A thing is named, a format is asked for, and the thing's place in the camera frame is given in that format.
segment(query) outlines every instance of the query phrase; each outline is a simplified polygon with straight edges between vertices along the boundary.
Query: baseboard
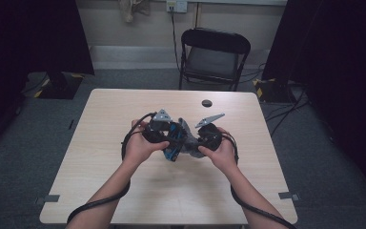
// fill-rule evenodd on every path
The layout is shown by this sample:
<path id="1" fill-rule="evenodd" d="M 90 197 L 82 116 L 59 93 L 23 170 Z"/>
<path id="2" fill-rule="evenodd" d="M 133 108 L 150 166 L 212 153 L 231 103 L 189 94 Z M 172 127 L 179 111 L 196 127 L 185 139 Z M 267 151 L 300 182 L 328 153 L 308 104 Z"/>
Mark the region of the baseboard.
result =
<path id="1" fill-rule="evenodd" d="M 91 46 L 94 69 L 173 69 L 176 58 L 173 47 Z M 251 51 L 245 69 L 257 69 L 266 63 L 270 50 Z M 180 64 L 181 49 L 177 49 Z"/>

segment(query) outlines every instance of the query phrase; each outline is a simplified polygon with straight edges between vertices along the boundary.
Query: gray carpet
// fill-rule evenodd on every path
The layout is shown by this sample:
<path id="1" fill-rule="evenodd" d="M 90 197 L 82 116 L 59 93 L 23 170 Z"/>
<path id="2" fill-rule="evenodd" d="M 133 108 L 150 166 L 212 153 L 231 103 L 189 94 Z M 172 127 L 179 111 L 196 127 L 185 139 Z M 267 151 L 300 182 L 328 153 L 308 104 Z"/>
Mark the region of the gray carpet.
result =
<path id="1" fill-rule="evenodd" d="M 32 74 L 26 88 L 43 76 L 43 73 Z M 22 112 L 0 136 L 0 228 L 64 227 L 42 224 L 39 221 L 42 205 L 35 200 L 49 193 L 93 89 L 177 90 L 177 87 L 177 70 L 97 70 L 96 76 L 83 80 L 73 100 L 36 99 L 32 97 L 35 90 L 28 92 Z M 226 86 L 188 83 L 183 88 L 227 90 Z M 254 87 L 248 81 L 240 84 L 238 90 L 253 92 Z M 294 88 L 296 96 L 300 91 Z M 304 95 L 300 104 L 307 100 Z M 260 106 L 265 116 L 290 109 L 279 104 Z M 279 119 L 268 122 L 270 131 Z M 273 142 L 290 191 L 301 198 L 295 201 L 297 228 L 366 229 L 366 179 L 330 140 L 325 122 L 311 105 L 290 113 L 277 128 Z"/>

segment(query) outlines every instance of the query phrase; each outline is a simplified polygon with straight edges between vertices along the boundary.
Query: small round object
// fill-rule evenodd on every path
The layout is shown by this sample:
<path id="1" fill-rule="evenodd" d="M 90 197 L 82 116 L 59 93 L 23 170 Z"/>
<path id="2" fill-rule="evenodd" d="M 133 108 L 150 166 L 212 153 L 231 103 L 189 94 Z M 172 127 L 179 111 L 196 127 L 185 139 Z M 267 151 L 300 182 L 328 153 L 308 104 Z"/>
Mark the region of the small round object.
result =
<path id="1" fill-rule="evenodd" d="M 201 104 L 204 106 L 204 107 L 211 107 L 213 105 L 212 101 L 211 100 L 208 100 L 208 99 L 204 99 Z"/>

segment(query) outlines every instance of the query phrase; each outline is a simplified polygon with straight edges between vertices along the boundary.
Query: wire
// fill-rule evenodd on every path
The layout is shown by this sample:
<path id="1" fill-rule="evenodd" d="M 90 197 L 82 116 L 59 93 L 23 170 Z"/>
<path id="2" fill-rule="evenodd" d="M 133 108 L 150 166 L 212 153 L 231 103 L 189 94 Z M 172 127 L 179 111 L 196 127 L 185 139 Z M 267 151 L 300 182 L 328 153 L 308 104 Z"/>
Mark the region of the wire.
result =
<path id="1" fill-rule="evenodd" d="M 132 128 L 130 129 L 130 131 L 126 134 L 126 136 L 124 137 L 124 140 L 123 142 L 121 142 L 121 159 L 124 160 L 124 156 L 126 155 L 126 148 L 127 148 L 127 143 L 129 142 L 130 138 L 132 135 L 136 134 L 136 133 L 139 133 L 139 132 L 134 132 L 135 128 L 145 119 L 147 118 L 148 116 L 155 116 L 156 113 L 149 113 L 149 114 L 146 114 L 144 115 L 143 117 L 141 117 L 141 119 L 139 119 L 134 126 L 132 126 Z M 129 180 L 129 182 L 127 183 L 126 187 L 124 187 L 123 190 L 121 190 L 120 193 L 117 193 L 115 194 L 114 196 L 111 196 L 109 198 L 102 198 L 102 199 L 99 199 L 97 201 L 94 201 L 94 202 L 89 202 L 89 203 L 86 203 L 78 208 L 76 208 L 75 210 L 73 210 L 70 215 L 68 216 L 68 219 L 67 219 L 67 224 L 71 222 L 71 220 L 76 216 L 78 215 L 79 213 L 83 212 L 83 211 L 86 211 L 86 210 L 89 210 L 93 207 L 97 207 L 99 205 L 103 205 L 105 203 L 109 203 L 109 202 L 112 202 L 112 201 L 115 201 L 115 200 L 118 200 L 122 197 L 124 197 L 130 190 L 130 185 L 131 185 L 131 181 Z"/>
<path id="2" fill-rule="evenodd" d="M 255 79 L 256 77 L 258 77 L 260 75 L 260 73 L 262 73 L 263 70 L 257 70 L 256 72 L 254 73 L 248 73 L 248 74 L 242 74 L 240 76 L 248 76 L 248 75 L 252 75 L 252 74 L 256 74 L 254 77 L 250 78 L 250 79 L 246 79 L 246 80 L 243 80 L 243 81 L 239 81 L 238 84 L 243 84 L 243 83 L 246 83 L 246 82 L 249 82 L 249 81 L 252 81 L 253 79 Z M 187 76 L 183 75 L 183 78 L 186 80 L 186 81 L 189 81 L 187 79 Z M 231 85 L 231 83 L 204 83 L 204 82 L 208 82 L 208 80 L 199 80 L 199 81 L 190 81 L 190 83 L 193 83 L 193 84 L 198 84 L 198 85 L 212 85 L 212 86 L 220 86 L 220 85 Z"/>
<path id="3" fill-rule="evenodd" d="M 260 101 L 260 105 L 268 105 L 268 106 L 280 106 L 280 107 L 286 107 L 286 106 L 292 106 L 294 103 L 274 103 L 274 102 L 264 102 Z"/>
<path id="4" fill-rule="evenodd" d="M 252 74 L 257 74 L 257 75 L 259 75 L 261 72 L 263 72 L 263 71 L 264 71 L 264 70 L 261 70 L 261 67 L 262 67 L 263 65 L 266 65 L 266 63 L 259 64 L 259 66 L 257 67 L 257 71 L 256 71 L 256 72 L 254 72 L 254 73 L 242 74 L 242 75 L 240 75 L 240 76 L 247 76 L 247 75 L 252 75 Z"/>
<path id="5" fill-rule="evenodd" d="M 307 100 L 304 104 L 302 104 L 302 105 L 300 105 L 300 106 L 296 107 L 296 108 L 295 108 L 295 110 L 297 110 L 297 109 L 299 109 L 299 108 L 302 108 L 302 107 L 306 106 L 307 104 L 309 104 L 309 100 Z M 266 119 L 266 122 L 268 122 L 268 121 L 270 121 L 270 120 L 272 120 L 272 119 L 275 119 L 276 117 L 280 117 L 280 116 L 282 116 L 282 115 L 285 115 L 287 112 L 283 112 L 283 113 L 280 113 L 280 114 L 276 114 L 276 115 L 274 115 L 274 116 L 272 116 L 272 117 L 269 117 L 269 118 L 267 118 L 267 119 Z"/>
<path id="6" fill-rule="evenodd" d="M 25 91 L 22 91 L 22 94 L 24 93 L 28 93 L 29 91 L 35 89 L 38 87 L 38 85 L 42 84 L 44 82 L 44 80 L 47 78 L 47 73 L 44 75 L 44 77 L 40 80 L 40 82 L 38 82 L 37 84 L 35 84 L 34 86 L 32 86 L 31 88 L 29 89 L 26 89 Z"/>
<path id="7" fill-rule="evenodd" d="M 229 140 L 231 142 L 231 144 L 234 146 L 234 159 L 235 159 L 235 162 L 237 164 L 238 160 L 239 160 L 239 156 L 238 156 L 238 152 L 237 152 L 237 146 L 236 146 L 236 141 L 234 140 L 234 137 L 228 133 L 222 133 L 222 134 L 226 134 L 226 135 L 223 135 L 224 138 L 226 138 L 227 140 Z M 285 219 L 282 219 L 274 214 L 271 214 L 269 212 L 266 212 L 266 211 L 263 211 L 261 209 L 258 209 L 256 207 L 253 207 L 252 205 L 246 203 L 245 201 L 243 201 L 242 199 L 240 199 L 236 192 L 234 191 L 234 187 L 231 185 L 231 194 L 234 198 L 234 200 L 240 205 L 242 206 L 243 208 L 246 208 L 247 210 L 251 211 L 251 212 L 254 212 L 256 214 L 259 214 L 260 216 L 263 216 L 265 218 L 268 218 L 268 219 L 271 219 L 275 222 L 278 222 L 280 223 L 281 225 L 289 228 L 289 229 L 296 229 L 295 226 L 293 226 L 289 221 L 285 220 Z"/>
<path id="8" fill-rule="evenodd" d="M 272 115 L 274 112 L 284 109 L 284 108 L 288 108 L 288 107 L 291 107 L 291 105 L 285 105 L 285 106 L 279 107 L 277 109 L 274 109 L 274 110 L 270 111 L 269 114 L 267 114 L 267 116 L 264 119 L 268 119 L 270 117 L 270 115 Z"/>
<path id="9" fill-rule="evenodd" d="M 290 112 L 292 112 L 293 110 L 295 110 L 296 105 L 298 105 L 298 103 L 301 101 L 302 95 L 304 95 L 305 93 L 305 89 L 302 90 L 301 95 L 299 96 L 299 99 L 295 102 L 294 106 L 290 109 L 290 111 L 288 111 L 282 118 L 281 120 L 278 122 L 278 124 L 274 127 L 272 133 L 270 134 L 270 137 L 273 137 L 273 135 L 275 134 L 275 131 L 277 130 L 277 128 L 280 126 L 280 124 L 284 121 L 284 119 L 290 114 Z"/>
<path id="10" fill-rule="evenodd" d="M 174 57 L 176 58 L 176 66 L 177 69 L 180 71 L 179 62 L 177 60 L 177 45 L 176 45 L 176 33 L 174 31 L 174 8 L 169 7 L 169 10 L 171 10 L 171 18 L 172 18 L 172 25 L 173 25 L 173 46 L 174 46 Z"/>
<path id="11" fill-rule="evenodd" d="M 201 3 L 198 3 L 198 2 L 197 2 L 197 6 L 196 6 L 196 8 L 195 8 L 195 25 L 194 25 L 194 27 L 195 27 L 195 28 L 197 28 L 197 22 L 198 22 L 198 8 L 199 8 L 200 4 L 201 4 Z"/>

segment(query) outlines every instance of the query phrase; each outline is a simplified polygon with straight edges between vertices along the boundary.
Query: person's right hand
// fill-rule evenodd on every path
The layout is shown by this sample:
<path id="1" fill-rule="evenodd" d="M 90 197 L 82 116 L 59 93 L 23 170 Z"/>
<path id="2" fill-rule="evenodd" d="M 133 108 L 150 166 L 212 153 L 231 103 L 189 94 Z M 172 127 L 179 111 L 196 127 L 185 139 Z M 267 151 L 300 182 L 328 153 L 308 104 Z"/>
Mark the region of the person's right hand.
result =
<path id="1" fill-rule="evenodd" d="M 221 133 L 228 133 L 221 127 L 218 127 Z M 205 156 L 207 156 L 222 173 L 236 167 L 236 161 L 234 159 L 234 146 L 228 140 L 222 137 L 221 145 L 215 151 L 212 151 L 204 146 L 199 146 L 198 150 Z"/>

